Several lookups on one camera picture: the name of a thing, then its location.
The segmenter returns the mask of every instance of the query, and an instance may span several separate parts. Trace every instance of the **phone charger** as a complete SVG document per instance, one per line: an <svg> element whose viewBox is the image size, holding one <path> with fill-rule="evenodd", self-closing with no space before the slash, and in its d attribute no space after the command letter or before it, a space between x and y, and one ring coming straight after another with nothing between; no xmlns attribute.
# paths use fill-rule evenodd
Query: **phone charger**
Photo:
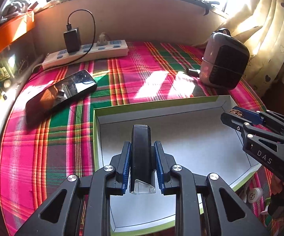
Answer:
<svg viewBox="0 0 284 236"><path fill-rule="evenodd" d="M79 28L66 31L64 34L64 41L68 53L78 52L81 48L81 38Z"/></svg>

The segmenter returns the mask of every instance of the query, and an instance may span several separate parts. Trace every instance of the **clear plastic piece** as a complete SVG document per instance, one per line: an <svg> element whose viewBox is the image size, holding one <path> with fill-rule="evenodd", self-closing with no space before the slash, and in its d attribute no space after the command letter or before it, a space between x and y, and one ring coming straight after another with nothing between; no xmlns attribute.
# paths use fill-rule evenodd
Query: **clear plastic piece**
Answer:
<svg viewBox="0 0 284 236"><path fill-rule="evenodd" d="M136 179L134 181L134 191L130 193L132 194L154 194L156 193L156 189L154 186Z"/></svg>

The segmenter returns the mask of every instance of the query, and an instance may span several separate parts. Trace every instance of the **black grille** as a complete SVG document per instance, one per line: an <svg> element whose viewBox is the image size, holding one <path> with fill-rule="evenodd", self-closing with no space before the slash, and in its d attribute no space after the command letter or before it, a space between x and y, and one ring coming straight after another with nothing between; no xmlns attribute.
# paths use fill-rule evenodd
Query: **black grille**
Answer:
<svg viewBox="0 0 284 236"><path fill-rule="evenodd" d="M209 76L209 81L212 84L232 90L237 86L241 77L241 74L237 74L221 67L213 66Z"/></svg>
<svg viewBox="0 0 284 236"><path fill-rule="evenodd" d="M243 74L249 56L239 50L230 47L228 45L223 45L220 47L217 57L215 59L215 65L223 68L227 68L239 74Z"/></svg>

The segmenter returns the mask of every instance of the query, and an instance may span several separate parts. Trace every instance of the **power strip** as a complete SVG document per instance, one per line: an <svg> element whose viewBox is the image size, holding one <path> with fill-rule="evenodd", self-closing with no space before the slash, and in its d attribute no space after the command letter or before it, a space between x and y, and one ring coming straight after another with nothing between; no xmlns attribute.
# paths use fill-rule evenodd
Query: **power strip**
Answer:
<svg viewBox="0 0 284 236"><path fill-rule="evenodd" d="M78 52L68 53L67 50L62 50L51 53L45 58L42 67L48 69L54 66L67 64L84 55L90 47L91 44L86 44L83 45ZM90 52L74 63L126 55L128 55L128 46L125 40L109 41L108 44L104 46L97 46L97 43L94 43Z"/></svg>

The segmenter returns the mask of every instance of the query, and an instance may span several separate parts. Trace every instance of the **beige curtain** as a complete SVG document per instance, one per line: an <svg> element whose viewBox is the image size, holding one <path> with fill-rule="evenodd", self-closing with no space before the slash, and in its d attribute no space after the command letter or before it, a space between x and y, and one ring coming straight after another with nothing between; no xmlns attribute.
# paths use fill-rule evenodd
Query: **beige curtain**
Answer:
<svg viewBox="0 0 284 236"><path fill-rule="evenodd" d="M250 0L219 28L248 48L243 78L260 97L274 81L284 82L284 0Z"/></svg>

